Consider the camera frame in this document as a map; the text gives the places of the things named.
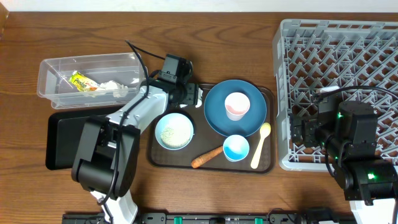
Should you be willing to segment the white tissue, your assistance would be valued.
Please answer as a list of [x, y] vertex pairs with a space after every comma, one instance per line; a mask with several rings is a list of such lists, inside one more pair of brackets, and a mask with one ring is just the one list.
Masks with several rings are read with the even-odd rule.
[[196, 104], [196, 108], [199, 108], [203, 104], [203, 90], [201, 88], [198, 89], [198, 101]]
[[115, 98], [125, 97], [129, 92], [127, 86], [119, 84], [113, 80], [101, 83], [96, 91], [102, 91], [103, 94], [104, 91], [112, 91], [112, 94]]

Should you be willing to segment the dark blue plate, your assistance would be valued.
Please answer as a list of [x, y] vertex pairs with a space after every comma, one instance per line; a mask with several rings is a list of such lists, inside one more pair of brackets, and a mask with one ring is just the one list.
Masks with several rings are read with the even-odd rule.
[[[248, 112], [239, 121], [227, 117], [224, 105], [228, 95], [240, 92], [250, 101]], [[267, 103], [259, 89], [243, 80], [226, 80], [215, 85], [205, 96], [204, 114], [208, 124], [219, 134], [244, 137], [254, 134], [265, 122]]]

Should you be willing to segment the pink white paper cup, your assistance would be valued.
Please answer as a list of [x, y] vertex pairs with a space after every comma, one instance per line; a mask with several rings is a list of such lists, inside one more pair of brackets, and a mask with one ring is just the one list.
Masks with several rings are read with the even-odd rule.
[[226, 115], [232, 121], [239, 121], [249, 111], [250, 105], [249, 98], [240, 92], [229, 94], [224, 101]]

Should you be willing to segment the small blue white cup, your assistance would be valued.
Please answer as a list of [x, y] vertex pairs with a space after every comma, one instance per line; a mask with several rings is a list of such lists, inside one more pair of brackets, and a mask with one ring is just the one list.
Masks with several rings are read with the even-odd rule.
[[238, 162], [249, 154], [248, 140], [240, 135], [228, 136], [223, 143], [223, 153], [230, 162]]

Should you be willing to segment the yellow green snack wrapper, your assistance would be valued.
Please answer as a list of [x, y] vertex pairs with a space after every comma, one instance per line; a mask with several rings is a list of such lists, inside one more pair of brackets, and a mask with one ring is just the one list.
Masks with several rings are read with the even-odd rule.
[[75, 85], [80, 92], [95, 91], [99, 85], [92, 79], [84, 76], [78, 71], [74, 71], [69, 82]]

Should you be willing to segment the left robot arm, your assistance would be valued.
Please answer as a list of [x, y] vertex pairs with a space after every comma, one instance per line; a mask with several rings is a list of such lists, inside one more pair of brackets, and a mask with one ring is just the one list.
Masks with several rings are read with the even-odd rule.
[[94, 196], [107, 223], [133, 223], [138, 207], [129, 191], [137, 167], [141, 133], [172, 105], [201, 106], [203, 91], [194, 83], [168, 90], [158, 81], [141, 86], [121, 109], [90, 116], [83, 127], [72, 179]]

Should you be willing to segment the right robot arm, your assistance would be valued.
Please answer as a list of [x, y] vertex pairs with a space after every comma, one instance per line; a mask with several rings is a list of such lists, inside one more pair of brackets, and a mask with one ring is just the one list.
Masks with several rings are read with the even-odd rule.
[[318, 113], [290, 115], [293, 143], [320, 146], [357, 223], [397, 223], [397, 171], [376, 155], [377, 116], [360, 101], [327, 101]]

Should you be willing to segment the grey dishwasher rack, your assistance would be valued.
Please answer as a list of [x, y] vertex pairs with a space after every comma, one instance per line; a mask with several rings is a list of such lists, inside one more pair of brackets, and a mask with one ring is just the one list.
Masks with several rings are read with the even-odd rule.
[[369, 103], [378, 115], [376, 154], [397, 163], [397, 24], [286, 19], [272, 42], [277, 83], [277, 147], [285, 170], [326, 171], [319, 147], [294, 144], [289, 116], [317, 112], [319, 88], [347, 88], [344, 100]]

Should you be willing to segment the pale yellow plastic spoon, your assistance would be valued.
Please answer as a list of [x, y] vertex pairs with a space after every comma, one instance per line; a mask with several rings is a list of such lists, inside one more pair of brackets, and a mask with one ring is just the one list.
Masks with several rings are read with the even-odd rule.
[[269, 123], [264, 123], [259, 130], [259, 135], [260, 135], [259, 142], [257, 144], [257, 148], [251, 160], [250, 166], [252, 169], [258, 168], [264, 140], [266, 137], [270, 135], [270, 133], [271, 133], [271, 125]]

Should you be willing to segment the light blue rice bowl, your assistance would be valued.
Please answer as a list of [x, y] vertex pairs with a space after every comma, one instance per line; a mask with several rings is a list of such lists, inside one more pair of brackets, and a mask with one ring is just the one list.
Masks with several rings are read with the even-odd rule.
[[179, 150], [187, 146], [194, 135], [193, 123], [181, 113], [170, 113], [159, 119], [155, 138], [165, 149]]

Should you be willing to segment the dark brown serving tray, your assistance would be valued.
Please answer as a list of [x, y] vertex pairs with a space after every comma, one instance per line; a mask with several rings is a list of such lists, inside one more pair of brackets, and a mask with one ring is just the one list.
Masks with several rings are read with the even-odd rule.
[[[268, 174], [275, 166], [274, 130], [261, 138], [260, 127], [275, 125], [274, 95], [265, 87], [242, 80], [227, 80], [217, 85], [201, 84], [203, 106], [168, 110], [157, 118], [150, 130], [148, 160], [155, 166], [176, 169], [213, 170], [245, 174]], [[226, 115], [225, 98], [244, 93], [251, 102], [239, 121]], [[167, 149], [160, 138], [171, 117], [188, 119], [192, 137], [180, 149]]]

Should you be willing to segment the orange carrot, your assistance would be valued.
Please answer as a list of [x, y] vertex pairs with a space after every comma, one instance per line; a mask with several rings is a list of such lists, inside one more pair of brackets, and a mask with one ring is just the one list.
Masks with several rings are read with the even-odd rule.
[[194, 160], [192, 160], [191, 166], [194, 169], [196, 169], [196, 168], [202, 166], [203, 164], [205, 164], [206, 162], [208, 162], [209, 160], [211, 160], [212, 158], [216, 157], [221, 152], [223, 152], [223, 146], [217, 147], [216, 149], [209, 151], [209, 152], [202, 154], [199, 157], [195, 158]]

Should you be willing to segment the clear plastic bin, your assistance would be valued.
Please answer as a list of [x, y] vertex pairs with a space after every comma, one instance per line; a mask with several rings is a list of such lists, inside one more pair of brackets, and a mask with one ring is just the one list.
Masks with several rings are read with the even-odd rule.
[[50, 58], [40, 64], [37, 95], [54, 109], [122, 105], [144, 80], [134, 53]]

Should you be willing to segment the black plastic bin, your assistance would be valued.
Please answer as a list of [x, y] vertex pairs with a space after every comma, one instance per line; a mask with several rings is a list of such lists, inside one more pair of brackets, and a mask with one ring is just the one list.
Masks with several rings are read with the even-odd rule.
[[54, 113], [49, 117], [45, 165], [48, 170], [72, 168], [80, 136], [91, 115], [105, 117], [121, 106], [73, 110]]

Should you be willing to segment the black rail at table edge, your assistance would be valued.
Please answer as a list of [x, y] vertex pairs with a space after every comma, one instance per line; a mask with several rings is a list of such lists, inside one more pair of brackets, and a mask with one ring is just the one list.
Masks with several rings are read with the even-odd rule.
[[133, 224], [357, 224], [352, 215], [338, 215], [327, 207], [315, 207], [301, 213], [275, 208], [268, 214], [226, 215], [226, 214], [166, 214], [143, 213]]

